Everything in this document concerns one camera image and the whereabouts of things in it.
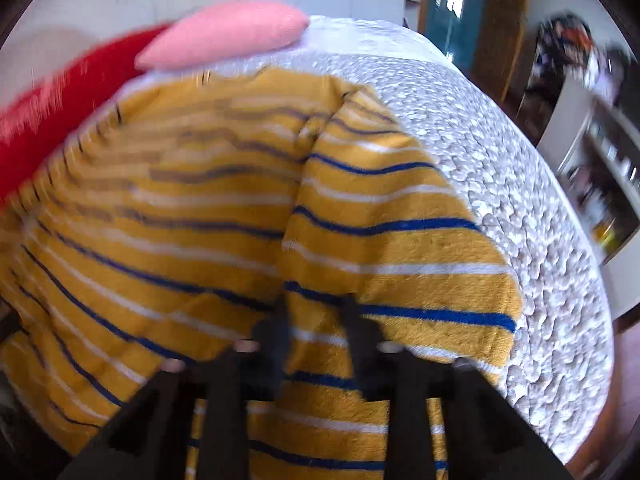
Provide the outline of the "yellow striped knit sweater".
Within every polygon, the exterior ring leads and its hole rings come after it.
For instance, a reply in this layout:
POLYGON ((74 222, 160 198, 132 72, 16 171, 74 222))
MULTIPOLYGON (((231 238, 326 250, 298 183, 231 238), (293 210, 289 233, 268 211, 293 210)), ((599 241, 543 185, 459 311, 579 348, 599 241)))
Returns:
POLYGON ((78 453, 166 359, 206 361, 284 297, 273 404, 250 408, 256 479, 377 479, 387 406, 361 399, 335 303, 354 295, 419 356, 498 382, 512 270, 416 138, 366 87, 268 67, 128 96, 1 211, 1 368, 78 453))

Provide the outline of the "pile of clothes on shelf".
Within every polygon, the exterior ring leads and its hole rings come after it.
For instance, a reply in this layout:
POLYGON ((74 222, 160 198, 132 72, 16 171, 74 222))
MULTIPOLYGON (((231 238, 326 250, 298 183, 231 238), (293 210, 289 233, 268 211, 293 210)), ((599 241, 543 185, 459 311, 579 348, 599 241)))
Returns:
POLYGON ((589 26, 579 16, 571 13, 552 16, 539 24, 526 89, 540 84, 562 84, 566 77, 591 89, 600 75, 602 54, 589 26))

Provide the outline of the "beige heart-patterned bedspread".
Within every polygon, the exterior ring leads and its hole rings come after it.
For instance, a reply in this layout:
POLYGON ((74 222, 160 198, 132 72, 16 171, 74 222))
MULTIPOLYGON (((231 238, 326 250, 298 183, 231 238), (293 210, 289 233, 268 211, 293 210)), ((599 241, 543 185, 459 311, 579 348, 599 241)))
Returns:
POLYGON ((464 77, 396 55, 261 55, 136 80, 118 116, 143 115, 177 117, 185 141, 237 120, 252 153, 297 169, 279 235, 291 376, 250 416, 256 470, 381 473, 387 406, 352 383, 346 292, 417 356, 474 359, 562 462, 578 452, 612 375, 604 287, 548 165, 464 77))

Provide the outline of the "white shelf unit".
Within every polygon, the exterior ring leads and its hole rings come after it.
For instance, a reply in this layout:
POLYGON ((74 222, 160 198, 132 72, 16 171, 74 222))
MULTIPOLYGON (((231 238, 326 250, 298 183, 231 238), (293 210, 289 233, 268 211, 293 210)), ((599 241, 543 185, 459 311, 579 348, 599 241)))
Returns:
POLYGON ((537 150, 593 248, 611 315, 621 318, 639 305, 639 130, 567 78, 537 150))

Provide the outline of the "red patterned pillow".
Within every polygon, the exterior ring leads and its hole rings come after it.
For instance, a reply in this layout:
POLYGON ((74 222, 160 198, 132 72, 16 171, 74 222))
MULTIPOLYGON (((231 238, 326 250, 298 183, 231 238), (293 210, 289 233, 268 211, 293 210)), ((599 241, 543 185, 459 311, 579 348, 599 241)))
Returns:
POLYGON ((2 202, 120 87, 141 75, 136 56, 165 29, 163 23, 99 44, 2 108, 2 202))

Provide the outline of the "pink pillow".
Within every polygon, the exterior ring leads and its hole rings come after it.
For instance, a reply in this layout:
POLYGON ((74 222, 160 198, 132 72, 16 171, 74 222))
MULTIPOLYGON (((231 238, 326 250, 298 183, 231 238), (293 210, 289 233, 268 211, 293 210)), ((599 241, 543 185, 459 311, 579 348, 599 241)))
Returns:
POLYGON ((136 57, 138 70, 181 70, 295 44, 310 24, 278 0, 229 0, 171 24, 136 57))

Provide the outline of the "teal door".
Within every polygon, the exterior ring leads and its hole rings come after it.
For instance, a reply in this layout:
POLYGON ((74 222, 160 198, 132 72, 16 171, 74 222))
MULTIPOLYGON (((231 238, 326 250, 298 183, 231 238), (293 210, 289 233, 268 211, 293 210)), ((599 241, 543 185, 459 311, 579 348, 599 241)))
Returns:
POLYGON ((473 64, 485 0, 427 0, 425 36, 462 72, 473 64))

